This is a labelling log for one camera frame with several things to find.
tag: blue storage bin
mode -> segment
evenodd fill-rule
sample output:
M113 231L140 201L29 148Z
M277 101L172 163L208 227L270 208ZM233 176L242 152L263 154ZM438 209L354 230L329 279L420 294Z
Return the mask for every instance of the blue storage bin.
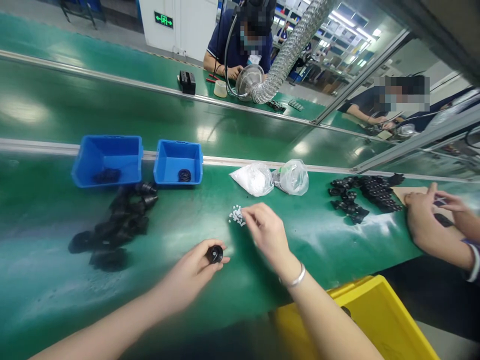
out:
M153 177L159 185L198 185L204 174L204 155L199 143L160 140L156 148ZM190 182L179 182L179 171L191 173Z
M142 181L144 147L140 136L86 135L73 164L71 177L79 188L93 188ZM105 169L121 171L118 182L96 183L93 176Z

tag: green exit sign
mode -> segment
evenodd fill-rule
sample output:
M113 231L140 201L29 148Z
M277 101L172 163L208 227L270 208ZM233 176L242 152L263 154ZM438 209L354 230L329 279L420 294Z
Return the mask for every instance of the green exit sign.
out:
M163 15L159 12L154 11L155 13L155 22L165 25L167 28L173 29L174 28L174 20L167 15Z

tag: clear plastic bag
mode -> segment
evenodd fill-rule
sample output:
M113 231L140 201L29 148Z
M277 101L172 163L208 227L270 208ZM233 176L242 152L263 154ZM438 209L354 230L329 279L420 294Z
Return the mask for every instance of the clear plastic bag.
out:
M289 195L302 196L309 189L309 173L300 159L287 161L271 175L275 186Z
M253 162L230 174L250 195L260 197L267 195L274 188L270 169L261 162Z

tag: workbench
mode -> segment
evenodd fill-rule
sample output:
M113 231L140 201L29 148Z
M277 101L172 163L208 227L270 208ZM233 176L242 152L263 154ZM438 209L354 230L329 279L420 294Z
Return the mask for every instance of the workbench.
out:
M179 70L188 66L3 14L0 29L2 50L172 88L178 86ZM205 72L196 69L198 74ZM308 165L342 168L391 146L5 60L0 60L0 78L0 132L7 139L78 145L89 134L139 135L145 151L155 151L159 139L183 140L200 143L210 157L269 162L301 158ZM198 81L197 88L211 95L208 83ZM342 116L338 113L326 121L333 125L344 120ZM288 293L259 256L247 228L228 223L237 204L263 201L271 206L284 221L291 250L326 289L421 254L408 234L405 212L382 214L361 196L358 203L371 211L361 225L352 225L340 210L333 210L328 184L343 174L310 172L304 196L274 189L254 198L229 177L237 167L204 165L199 186L159 190L148 234L125 246L128 268L102 272L88 265L90 254L72 255L67 246L75 234L105 219L116 189L75 187L70 175L73 162L74 157L67 155L0 152L2 359L25 359L109 314L152 287L205 238L224 240L231 262L185 314L150 331L131 354L140 357L155 347L289 303ZM153 162L144 161L144 181L153 179L152 171ZM403 185L429 183L407 179ZM448 182L440 188L465 196L479 186Z

